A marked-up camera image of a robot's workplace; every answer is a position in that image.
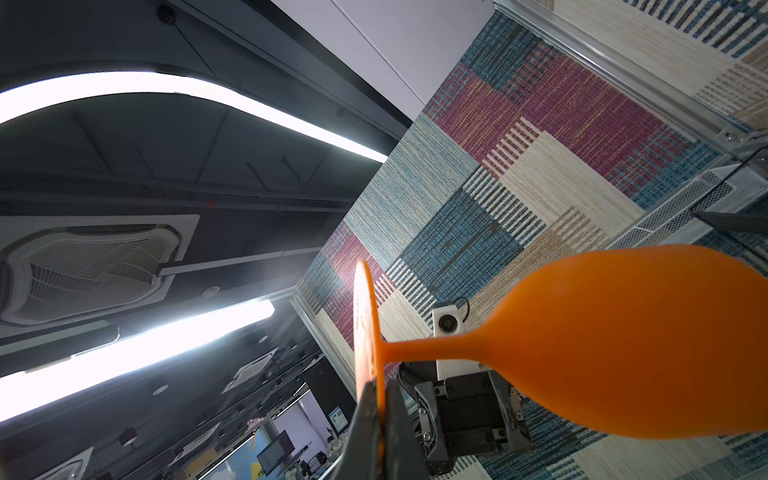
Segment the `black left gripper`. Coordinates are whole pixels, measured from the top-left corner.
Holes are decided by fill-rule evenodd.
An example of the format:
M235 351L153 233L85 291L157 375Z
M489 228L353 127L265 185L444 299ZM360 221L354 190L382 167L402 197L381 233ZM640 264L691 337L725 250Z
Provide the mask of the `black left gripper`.
M533 448L517 390L494 371L439 380L434 362L403 362L398 381L416 404L411 424L433 477L462 457Z

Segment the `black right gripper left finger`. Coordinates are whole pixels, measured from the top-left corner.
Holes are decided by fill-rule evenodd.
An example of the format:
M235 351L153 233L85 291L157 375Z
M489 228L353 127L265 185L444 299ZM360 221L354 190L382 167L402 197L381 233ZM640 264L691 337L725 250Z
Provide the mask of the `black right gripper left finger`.
M365 384L343 453L328 479L374 480L380 477L382 427L374 381Z

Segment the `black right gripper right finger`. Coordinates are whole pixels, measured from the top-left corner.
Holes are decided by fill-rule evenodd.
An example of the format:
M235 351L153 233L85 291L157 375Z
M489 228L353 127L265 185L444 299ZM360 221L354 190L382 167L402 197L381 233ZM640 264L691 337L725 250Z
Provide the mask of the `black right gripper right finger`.
M397 380L387 382L385 453L383 478L386 480L428 480L423 452L413 431L412 421Z

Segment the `orange wine glass back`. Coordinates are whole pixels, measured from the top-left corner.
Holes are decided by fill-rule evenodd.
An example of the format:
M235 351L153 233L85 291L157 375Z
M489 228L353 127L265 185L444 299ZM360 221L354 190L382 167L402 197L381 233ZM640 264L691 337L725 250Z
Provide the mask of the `orange wine glass back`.
M471 360L584 427L641 439L767 427L767 280L696 245L586 252L515 285L479 327L386 342L373 280L354 277L355 375L388 363Z

